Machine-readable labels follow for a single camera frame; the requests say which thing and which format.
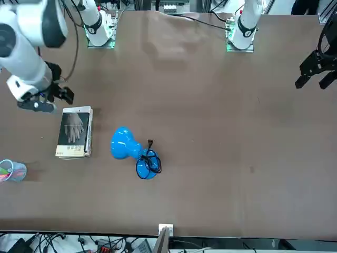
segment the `blue plastic object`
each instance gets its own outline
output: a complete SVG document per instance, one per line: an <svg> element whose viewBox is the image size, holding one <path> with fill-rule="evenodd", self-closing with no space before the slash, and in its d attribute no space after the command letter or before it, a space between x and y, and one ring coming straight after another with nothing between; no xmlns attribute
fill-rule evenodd
<svg viewBox="0 0 337 253"><path fill-rule="evenodd" d="M141 179L154 178L161 172L161 162L158 154L150 149L143 149L142 145L134 140L129 128L122 126L112 135L110 151L116 159L132 157L137 161L136 170Z"/></svg>

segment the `brown table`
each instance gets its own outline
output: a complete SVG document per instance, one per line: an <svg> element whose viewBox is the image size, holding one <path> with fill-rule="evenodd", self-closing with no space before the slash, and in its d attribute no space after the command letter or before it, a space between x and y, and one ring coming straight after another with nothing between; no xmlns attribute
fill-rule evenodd
<svg viewBox="0 0 337 253"><path fill-rule="evenodd" d="M205 21L221 25L215 17ZM73 26L44 59L68 73ZM227 53L224 32L156 12L125 12L115 50L80 54L74 106L94 108L93 155L61 161L61 114L20 110L1 74L1 158L27 180L0 189L0 228L177 236L336 239L337 88L296 90L316 16L262 16L255 52ZM66 106L58 102L59 107ZM163 171L140 180L110 154L114 130L154 139Z"/></svg>

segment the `book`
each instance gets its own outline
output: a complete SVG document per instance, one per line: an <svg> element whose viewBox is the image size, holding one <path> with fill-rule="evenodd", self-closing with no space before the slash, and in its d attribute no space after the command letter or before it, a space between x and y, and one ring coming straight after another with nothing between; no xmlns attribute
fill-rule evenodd
<svg viewBox="0 0 337 253"><path fill-rule="evenodd" d="M64 108L55 156L90 157L93 110L90 106Z"/></svg>

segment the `cup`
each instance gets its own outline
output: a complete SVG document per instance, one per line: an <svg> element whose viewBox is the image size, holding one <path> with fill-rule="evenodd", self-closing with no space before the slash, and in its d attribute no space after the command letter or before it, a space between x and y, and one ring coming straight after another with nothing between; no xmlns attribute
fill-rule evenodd
<svg viewBox="0 0 337 253"><path fill-rule="evenodd" d="M0 162L0 182L5 181L22 181L27 174L27 167L23 163L13 162L9 159Z"/></svg>

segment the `cable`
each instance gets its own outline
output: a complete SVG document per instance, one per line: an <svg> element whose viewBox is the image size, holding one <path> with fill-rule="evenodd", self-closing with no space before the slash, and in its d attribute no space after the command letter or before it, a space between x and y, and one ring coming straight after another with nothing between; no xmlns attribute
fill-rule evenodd
<svg viewBox="0 0 337 253"><path fill-rule="evenodd" d="M78 57L78 48L79 48L79 39L78 39L78 30L77 30L77 26L76 26L76 23L75 21L73 20L73 15L70 13L68 7L64 4L64 0L62 0L63 2L63 5L64 5L64 8L66 9L67 11L67 14L69 15L70 19L73 21L74 23L74 27L75 27L75 33L76 33L76 50L75 50L75 57L74 57L74 62L73 62L73 65L72 65L72 68L68 74L67 77L64 78L64 81L67 82L69 80L69 78L73 75L74 73L74 70L75 70L75 66L76 66L76 62L77 62L77 57Z"/></svg>
<svg viewBox="0 0 337 253"><path fill-rule="evenodd" d="M35 252L37 251L37 249L39 249L39 251L42 253L42 251L41 251L41 244L46 240L46 239L43 239L43 240L41 241L42 236L43 236L43 235L40 236L39 243L38 243L38 245L36 246L36 248L35 248L35 250L34 250L33 253L35 253Z"/></svg>
<svg viewBox="0 0 337 253"><path fill-rule="evenodd" d="M118 17L118 20L117 20L117 22L116 22L116 27L117 27L117 24L119 23L119 21L121 20L121 17L122 17L122 14L124 13L124 11L126 10L126 9L128 9L129 8L129 6L125 6L124 7L124 9L122 9L122 12L121 12L121 14L119 15L119 17Z"/></svg>
<svg viewBox="0 0 337 253"><path fill-rule="evenodd" d="M242 245L245 249L252 249L256 253L256 250L254 248L249 247L244 241L242 242Z"/></svg>
<svg viewBox="0 0 337 253"><path fill-rule="evenodd" d="M110 236L108 236L107 238L109 239L110 251L111 251L112 250L112 246L111 246Z"/></svg>
<svg viewBox="0 0 337 253"><path fill-rule="evenodd" d="M101 8L106 9L107 11L109 10L107 7L100 5Z"/></svg>
<svg viewBox="0 0 337 253"><path fill-rule="evenodd" d="M211 13L213 13L218 20L226 23L226 20L224 20L223 18L220 18L219 15L217 15L214 11L211 11Z"/></svg>
<svg viewBox="0 0 337 253"><path fill-rule="evenodd" d="M140 179L146 179L151 172L155 173L155 174L160 174L162 172L162 163L159 159L159 157L157 156L157 154L151 149L151 146L153 144L153 141L152 140L148 140L148 148L147 148L147 152L146 152L146 155L142 155L138 160L137 160L137 163L136 163L136 172L137 172L137 175ZM152 162L152 159L155 159L156 162L157 162L157 169L153 169L154 165L153 165L153 162ZM146 177L141 177L141 175L138 173L137 171L137 166L139 164L140 161L144 161L144 164L148 170L148 174L146 175Z"/></svg>
<svg viewBox="0 0 337 253"><path fill-rule="evenodd" d="M118 241L118 242L116 242L112 247L115 247L115 246L116 246L120 241L122 241L123 239L124 239L124 237L111 241L111 242ZM106 245L108 245L108 244L110 244L110 243L108 242L108 243L106 243L106 244L104 244L104 245L101 245L101 247L104 247L104 246L106 246Z"/></svg>
<svg viewBox="0 0 337 253"><path fill-rule="evenodd" d="M57 253L57 251L56 251L56 249L54 248L54 245L53 245L53 240L56 237L52 238L52 235L48 235L48 237L46 237L46 235L43 235L43 236L47 240L46 246L44 246L47 249L47 251L48 251L48 248L49 248L49 245L50 245L50 246L52 246L54 253Z"/></svg>
<svg viewBox="0 0 337 253"><path fill-rule="evenodd" d="M209 250L209 249L213 249L213 248L211 248L211 247L206 247L206 248L202 248L202 249L198 249L198 250L196 250L196 251L194 251L194 252L192 252L192 253L198 253L198 252L203 252L204 250Z"/></svg>
<svg viewBox="0 0 337 253"><path fill-rule="evenodd" d="M74 3L74 0L70 0L70 1L71 1L72 4L75 6L75 9L76 9L77 13L78 13L79 16L80 16L81 24L80 24L80 25L77 24L77 23L75 22L75 19L74 19L73 15L72 15L72 14L69 15L69 13L68 13L68 12L67 12L67 13L68 13L70 19L73 21L73 23L74 23L76 26L82 27L82 26L84 25L84 21L83 21L82 15L81 15L81 13L80 13L80 10L78 9L77 5Z"/></svg>
<svg viewBox="0 0 337 253"><path fill-rule="evenodd" d="M214 11L216 8L218 8L222 3L226 2L227 3L228 0L222 0L220 3L218 3L213 9L210 10L210 12Z"/></svg>
<svg viewBox="0 0 337 253"><path fill-rule="evenodd" d="M192 17L188 17L188 16L182 16L182 14L177 14L177 15L172 15L172 16L185 17L185 18L197 21L197 22L205 24L205 25L209 25L209 26L212 26L212 27L215 27L215 28L219 28L219 29L222 29L222 30L226 30L226 31L229 31L229 32L231 31L229 28L213 25L213 24L210 24L210 23L206 23L206 22L203 22L201 20L197 20L196 18L192 18Z"/></svg>
<svg viewBox="0 0 337 253"><path fill-rule="evenodd" d="M191 245L194 245L194 246L196 246L196 247L202 249L202 247L200 247L200 245L195 244L195 243L190 242L190 241L180 241L180 240L175 240L175 239L170 239L170 241L183 242L183 243L185 243L185 244L191 244Z"/></svg>
<svg viewBox="0 0 337 253"><path fill-rule="evenodd" d="M236 14L237 12L238 12L238 10L240 10L242 7L243 7L243 5L241 5L240 7L239 7L239 9L237 9L235 12L234 12L234 14Z"/></svg>
<svg viewBox="0 0 337 253"><path fill-rule="evenodd" d="M83 244L82 244L82 242L81 242L80 239L81 239L81 236L78 236L78 240L77 241L81 244L82 251L85 252Z"/></svg>
<svg viewBox="0 0 337 253"><path fill-rule="evenodd" d="M132 240L132 242L130 242L130 244L133 244L135 241L137 241L139 239L139 237L137 237L136 239Z"/></svg>

